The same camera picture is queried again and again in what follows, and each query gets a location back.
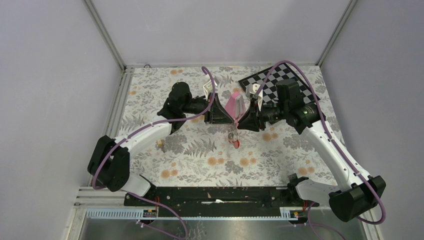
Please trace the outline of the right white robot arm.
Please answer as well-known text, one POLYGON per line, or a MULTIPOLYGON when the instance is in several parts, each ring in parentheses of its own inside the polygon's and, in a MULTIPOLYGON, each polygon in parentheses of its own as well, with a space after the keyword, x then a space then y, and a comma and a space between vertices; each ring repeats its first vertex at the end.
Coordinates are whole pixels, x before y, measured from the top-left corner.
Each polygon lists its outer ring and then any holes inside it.
POLYGON ((239 130, 263 131, 266 123, 280 120, 313 146, 331 171, 337 186, 317 183, 307 177, 293 180, 287 191, 287 201, 293 206, 305 200, 329 206, 335 216, 349 222, 381 204, 381 196, 387 186, 380 176, 372 176, 347 151, 333 134, 317 103, 306 103, 303 96, 305 87, 295 79, 281 80, 276 84, 277 102, 263 104, 260 85, 255 83, 246 88, 250 105, 239 120, 239 130))

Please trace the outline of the red tag key bunch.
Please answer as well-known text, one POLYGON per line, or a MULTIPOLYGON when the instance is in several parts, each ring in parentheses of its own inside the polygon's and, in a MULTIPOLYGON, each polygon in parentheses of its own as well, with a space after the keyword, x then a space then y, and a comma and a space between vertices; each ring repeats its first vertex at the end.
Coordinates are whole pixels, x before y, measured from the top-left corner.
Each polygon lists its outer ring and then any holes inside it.
POLYGON ((234 124, 230 127, 227 135, 228 142, 235 148, 238 149, 240 147, 240 141, 238 137, 238 129, 234 124))

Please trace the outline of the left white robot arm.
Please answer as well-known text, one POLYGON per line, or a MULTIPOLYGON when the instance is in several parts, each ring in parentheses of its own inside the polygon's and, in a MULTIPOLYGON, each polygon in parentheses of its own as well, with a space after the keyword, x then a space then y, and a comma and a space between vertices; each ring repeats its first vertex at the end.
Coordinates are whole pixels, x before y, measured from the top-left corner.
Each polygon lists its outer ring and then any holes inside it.
POLYGON ((219 101, 217 83, 203 85, 203 96, 193 97, 185 82, 175 83, 163 107, 150 123, 126 134, 111 138, 102 136, 96 143, 87 171, 92 175, 95 190, 135 194, 144 206, 152 204, 155 192, 152 184, 141 175, 130 172, 130 161, 147 147, 177 130, 189 120, 203 116, 207 124, 231 125, 234 119, 219 101))

